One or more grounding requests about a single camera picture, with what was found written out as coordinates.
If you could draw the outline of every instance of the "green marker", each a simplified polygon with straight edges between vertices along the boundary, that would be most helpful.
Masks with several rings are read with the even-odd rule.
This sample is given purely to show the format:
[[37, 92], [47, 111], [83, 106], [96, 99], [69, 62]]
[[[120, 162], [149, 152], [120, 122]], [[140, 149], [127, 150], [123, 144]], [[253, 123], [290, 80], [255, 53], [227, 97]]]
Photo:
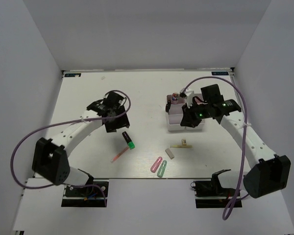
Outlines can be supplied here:
[[122, 135], [123, 135], [125, 141], [127, 142], [127, 146], [129, 147], [129, 149], [135, 148], [135, 144], [133, 143], [131, 138], [128, 136], [127, 132], [126, 131], [122, 132]]
[[167, 161], [164, 160], [164, 161], [162, 162], [162, 164], [161, 164], [159, 170], [158, 170], [158, 173], [157, 173], [157, 176], [158, 176], [159, 178], [162, 178], [163, 173], [165, 173], [166, 166], [167, 166]]

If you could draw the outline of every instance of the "white wall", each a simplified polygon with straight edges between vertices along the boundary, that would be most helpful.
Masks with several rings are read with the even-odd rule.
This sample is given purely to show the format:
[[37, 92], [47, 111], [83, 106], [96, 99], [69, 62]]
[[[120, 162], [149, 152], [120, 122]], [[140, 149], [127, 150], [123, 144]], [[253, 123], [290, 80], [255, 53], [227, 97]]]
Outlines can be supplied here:
[[271, 2], [235, 72], [253, 127], [291, 159], [282, 193], [294, 224], [294, 0]]
[[[61, 72], [22, 0], [0, 0], [0, 235], [10, 234], [22, 189], [11, 176], [12, 150], [25, 134], [47, 124]], [[30, 173], [35, 139], [16, 157], [16, 173]]]
[[24, 0], [62, 70], [236, 66], [270, 0]]

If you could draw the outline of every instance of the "pink highlighter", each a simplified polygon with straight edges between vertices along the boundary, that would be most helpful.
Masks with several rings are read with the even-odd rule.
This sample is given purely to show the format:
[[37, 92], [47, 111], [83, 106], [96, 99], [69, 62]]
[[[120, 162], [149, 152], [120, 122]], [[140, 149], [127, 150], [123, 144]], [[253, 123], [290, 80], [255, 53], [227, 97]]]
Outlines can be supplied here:
[[150, 171], [152, 172], [152, 173], [155, 173], [156, 171], [157, 171], [157, 169], [158, 169], [158, 167], [160, 166], [160, 163], [162, 162], [162, 157], [159, 157], [156, 161], [155, 161], [155, 163], [152, 165], [152, 167], [150, 168]]

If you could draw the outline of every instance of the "sticker label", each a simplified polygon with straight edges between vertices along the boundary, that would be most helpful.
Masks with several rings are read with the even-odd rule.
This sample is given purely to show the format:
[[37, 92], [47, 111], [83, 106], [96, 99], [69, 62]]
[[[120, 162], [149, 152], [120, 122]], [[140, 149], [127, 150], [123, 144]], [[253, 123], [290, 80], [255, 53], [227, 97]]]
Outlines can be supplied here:
[[212, 74], [213, 76], [227, 76], [227, 75], [229, 75], [228, 72], [222, 72], [222, 71], [211, 72], [211, 74]]
[[64, 77], [80, 77], [81, 73], [66, 73]]

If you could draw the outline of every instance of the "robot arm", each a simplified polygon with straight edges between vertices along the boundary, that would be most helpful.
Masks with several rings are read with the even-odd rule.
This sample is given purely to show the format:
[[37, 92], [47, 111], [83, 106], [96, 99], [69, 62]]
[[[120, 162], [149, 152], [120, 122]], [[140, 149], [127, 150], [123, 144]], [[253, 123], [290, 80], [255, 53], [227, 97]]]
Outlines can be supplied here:
[[126, 114], [112, 118], [125, 112], [121, 105], [123, 100], [121, 95], [110, 92], [104, 99], [87, 107], [81, 116], [82, 122], [73, 123], [48, 140], [40, 138], [36, 143], [32, 169], [55, 185], [92, 184], [93, 177], [87, 172], [70, 167], [68, 157], [83, 139], [103, 125], [107, 132], [129, 127]]
[[[186, 99], [182, 107], [183, 119], [181, 126], [196, 127], [204, 118], [215, 119], [233, 137], [242, 148], [244, 115], [240, 106], [234, 100], [224, 101], [218, 85], [201, 89], [205, 104], [194, 102], [194, 92], [187, 89], [180, 96]], [[241, 189], [246, 190], [254, 198], [286, 187], [291, 162], [287, 156], [278, 156], [247, 124], [245, 141], [245, 157], [251, 168], [245, 172]], [[239, 173], [222, 170], [213, 174], [212, 190], [222, 192], [223, 188], [236, 188]]]

